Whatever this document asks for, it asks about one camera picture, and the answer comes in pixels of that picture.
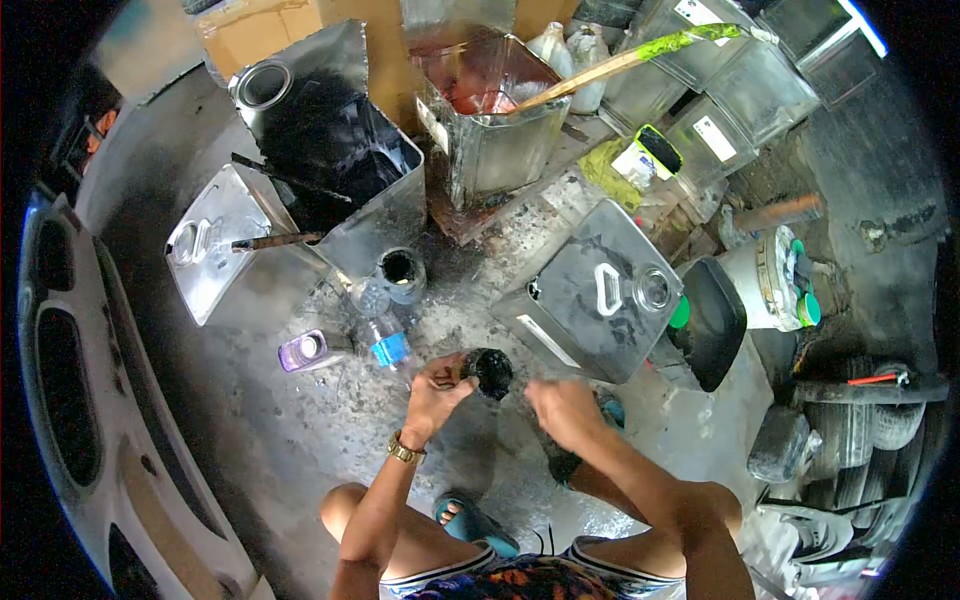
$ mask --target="shorts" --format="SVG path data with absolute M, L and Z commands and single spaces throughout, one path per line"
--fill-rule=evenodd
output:
M 500 558 L 484 542 L 478 542 L 477 547 L 480 549 L 480 553 L 472 559 L 411 575 L 410 577 L 383 580 L 380 585 L 389 589 L 397 597 L 402 598 L 407 594 L 422 590 L 428 583 L 438 579 L 447 579 L 461 574 L 490 574 L 511 566 L 536 566 L 536 564 L 557 561 L 565 562 L 576 570 L 585 571 L 587 574 L 600 579 L 604 586 L 613 592 L 617 600 L 644 598 L 655 591 L 669 588 L 684 580 L 684 578 L 659 577 L 624 566 L 610 564 L 587 556 L 581 551 L 581 544 L 597 541 L 607 541 L 607 539 L 581 536 L 574 540 L 570 547 L 559 556 L 523 554 L 512 559 Z

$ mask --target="sticker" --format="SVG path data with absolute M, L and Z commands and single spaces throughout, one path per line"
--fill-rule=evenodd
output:
M 383 338 L 370 346 L 370 350 L 381 367 L 390 367 L 411 354 L 410 345 L 407 344 L 407 336 L 402 331 Z
M 694 27 L 698 25 L 709 25 L 710 23 L 723 23 L 723 19 L 701 4 L 699 0 L 683 0 L 675 6 L 673 10 L 692 23 Z M 723 46 L 728 41 L 730 41 L 729 37 L 721 37 L 720 39 L 715 39 L 713 43 L 718 46 Z
M 550 351 L 556 354 L 557 358 L 564 361 L 564 364 L 566 364 L 568 367 L 573 367 L 574 369 L 583 368 L 577 364 L 577 361 L 570 358 L 570 355 L 567 354 L 563 348 L 560 348 L 560 345 L 554 342 L 553 338 L 547 335 L 546 331 L 544 331 L 536 321 L 530 318 L 530 315 L 520 315 L 516 319 L 523 323 L 523 326 L 525 326 L 527 329 L 530 329 L 530 332 L 536 335 L 537 339 L 543 342 L 545 346 L 550 348 Z
M 694 123 L 693 129 L 704 138 L 704 141 L 707 142 L 707 145 L 710 146 L 710 149 L 713 150 L 713 153 L 717 155 L 721 162 L 726 162 L 736 156 L 736 150 L 733 149 L 723 132 L 717 129 L 716 125 L 713 125 L 713 121 L 710 121 L 709 117 L 704 117 Z
M 430 132 L 430 137 L 433 138 L 433 141 L 437 142 L 440 149 L 444 151 L 444 154 L 450 154 L 450 140 L 446 134 L 446 127 L 437 121 L 437 117 L 426 107 L 426 104 L 424 104 L 420 98 L 417 99 L 417 116 L 420 118 L 420 122 L 426 130 Z
M 627 146 L 610 166 L 641 192 L 650 187 L 654 175 L 657 174 L 654 158 L 637 144 Z

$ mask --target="blue bottle label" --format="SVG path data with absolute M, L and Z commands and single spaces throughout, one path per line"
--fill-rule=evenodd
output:
M 402 331 L 394 335 L 383 338 L 370 347 L 373 356 L 376 356 L 376 362 L 381 367 L 389 367 L 410 355 L 410 345 L 407 344 L 407 336 Z

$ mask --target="person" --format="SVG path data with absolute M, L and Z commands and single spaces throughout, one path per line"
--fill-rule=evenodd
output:
M 407 506 L 426 443 L 477 385 L 454 381 L 459 360 L 438 358 L 414 378 L 406 422 L 370 487 L 345 484 L 321 503 L 324 526 L 340 542 L 331 598 L 378 598 L 382 584 L 411 600 L 626 599 L 684 580 L 695 600 L 754 597 L 732 538 L 741 520 L 735 496 L 718 484 L 678 480 L 641 456 L 609 427 L 582 381 L 533 380 L 524 395 L 543 431 L 577 457 L 566 484 L 649 524 L 648 531 L 580 537 L 556 557 L 516 556 L 516 543 L 465 498 L 445 499 L 436 519 Z

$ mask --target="gold wristwatch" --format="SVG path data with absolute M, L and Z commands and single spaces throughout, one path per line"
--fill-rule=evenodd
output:
M 387 452 L 396 456 L 407 465 L 419 465 L 426 458 L 426 452 L 411 450 L 400 443 L 400 432 L 397 431 L 387 442 Z

